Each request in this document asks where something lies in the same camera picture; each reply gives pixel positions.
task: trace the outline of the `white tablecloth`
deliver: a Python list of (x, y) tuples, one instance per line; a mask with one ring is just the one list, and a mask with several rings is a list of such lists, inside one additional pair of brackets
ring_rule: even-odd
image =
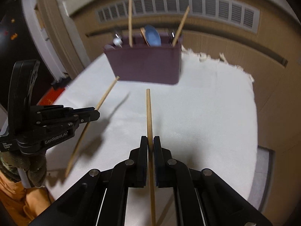
[[(80, 74), (55, 104), (96, 106), (114, 79), (103, 54)], [(128, 158), (147, 135), (146, 89), (150, 88), (153, 135), (188, 167), (211, 168), (245, 199), (255, 171), (257, 117), (252, 80), (245, 72), (196, 55), (182, 54), (177, 85), (119, 81), (91, 123), (69, 177), (64, 169), (84, 127), (76, 136), (47, 151), (47, 187), (58, 198), (92, 168), (111, 169)], [(156, 218), (175, 225), (172, 189), (156, 189)], [(148, 186), (130, 189), (126, 225), (150, 225)]]

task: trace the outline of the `camouflage glove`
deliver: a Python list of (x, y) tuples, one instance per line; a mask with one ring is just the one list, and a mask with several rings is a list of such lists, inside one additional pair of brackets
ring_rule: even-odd
[(11, 181), (21, 181), (18, 170), (23, 169), (35, 187), (41, 187), (46, 177), (45, 152), (36, 156), (25, 156), (19, 150), (0, 152), (0, 170)]

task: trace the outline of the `orange pants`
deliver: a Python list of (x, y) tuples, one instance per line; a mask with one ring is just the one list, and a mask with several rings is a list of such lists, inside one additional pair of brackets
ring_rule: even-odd
[(27, 226), (50, 206), (46, 190), (25, 189), (21, 182), (12, 182), (0, 172), (0, 200), (18, 226)]

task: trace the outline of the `metal screw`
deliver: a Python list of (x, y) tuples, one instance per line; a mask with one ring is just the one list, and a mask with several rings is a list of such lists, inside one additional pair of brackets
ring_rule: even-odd
[(169, 165), (175, 165), (175, 164), (177, 164), (177, 161), (176, 161), (175, 159), (169, 159), (169, 160), (167, 161), (167, 163), (168, 163)]
[(89, 171), (90, 176), (97, 176), (98, 175), (98, 170), (97, 169), (92, 169)]
[(126, 160), (124, 163), (125, 163), (127, 166), (131, 166), (131, 165), (133, 165), (135, 162), (134, 162), (133, 160), (131, 160), (131, 159), (128, 159), (128, 160)]
[(204, 173), (205, 176), (211, 176), (212, 175), (212, 171), (210, 169), (205, 169), (203, 171), (203, 173)]

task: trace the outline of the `air vent grille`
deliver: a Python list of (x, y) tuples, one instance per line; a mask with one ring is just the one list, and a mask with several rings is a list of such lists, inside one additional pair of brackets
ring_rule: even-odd
[[(257, 32), (260, 11), (234, 0), (133, 0), (133, 16), (146, 14), (183, 14), (190, 6), (189, 16), (201, 17), (231, 24), (247, 31)], [(100, 23), (128, 16), (128, 0), (96, 10)]]
[(229, 2), (219, 0), (219, 18), (228, 20), (228, 18), (229, 18)]

